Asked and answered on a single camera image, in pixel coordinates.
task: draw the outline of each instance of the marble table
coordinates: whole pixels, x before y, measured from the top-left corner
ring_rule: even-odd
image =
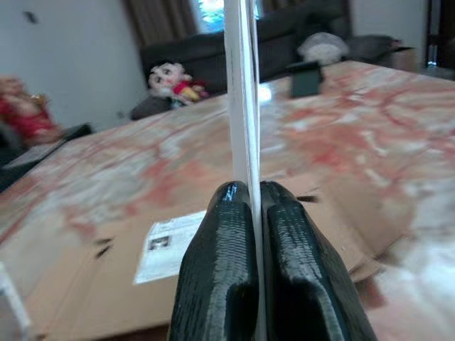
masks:
[[[406,231],[358,286],[379,340],[453,340],[455,82],[362,63],[324,69],[322,95],[265,84],[262,175],[349,175]],[[27,296],[97,226],[184,205],[231,179],[226,96],[66,144],[1,196],[0,259]]]

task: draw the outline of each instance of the dark gray sofa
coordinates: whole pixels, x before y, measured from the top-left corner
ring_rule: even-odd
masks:
[[[382,63],[392,45],[384,36],[351,37],[349,15],[339,0],[307,0],[263,16],[257,21],[259,46],[259,76],[261,82],[283,77],[286,66],[297,61],[297,47],[310,35],[330,32],[342,37],[351,47],[349,58],[367,63]],[[140,52],[144,77],[147,80],[152,65],[162,60],[181,63],[186,72],[206,84],[210,96],[225,93],[226,59],[224,33],[198,34],[184,40],[151,45]],[[166,99],[149,96],[130,117],[142,119],[171,108]]]

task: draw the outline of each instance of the cardboard sheet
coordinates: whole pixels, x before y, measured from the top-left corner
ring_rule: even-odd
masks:
[[[374,194],[350,179],[319,186],[314,177],[300,175],[279,182],[295,196],[318,197],[304,207],[354,281],[374,274],[380,267],[373,257],[401,235],[384,219]],[[212,194],[210,189],[207,197],[194,198],[185,207],[106,224],[98,234],[103,243],[70,250],[26,302],[36,335],[46,340],[98,340],[137,330],[151,330],[152,335],[160,328],[158,336],[148,340],[165,340],[161,326],[171,318],[178,277],[133,284],[144,240],[153,223],[204,210]]]

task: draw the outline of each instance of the doll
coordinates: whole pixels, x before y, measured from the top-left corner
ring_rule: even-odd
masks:
[[[150,71],[149,85],[153,96],[170,97],[184,105],[207,97],[202,82],[194,81],[179,63],[161,63]]]
[[[62,129],[46,110],[46,97],[30,96],[16,77],[0,77],[0,118],[29,146],[57,141]]]

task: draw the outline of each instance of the white paper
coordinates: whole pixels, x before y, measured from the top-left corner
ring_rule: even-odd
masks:
[[[144,241],[134,284],[174,276],[206,211],[184,215],[151,226]]]

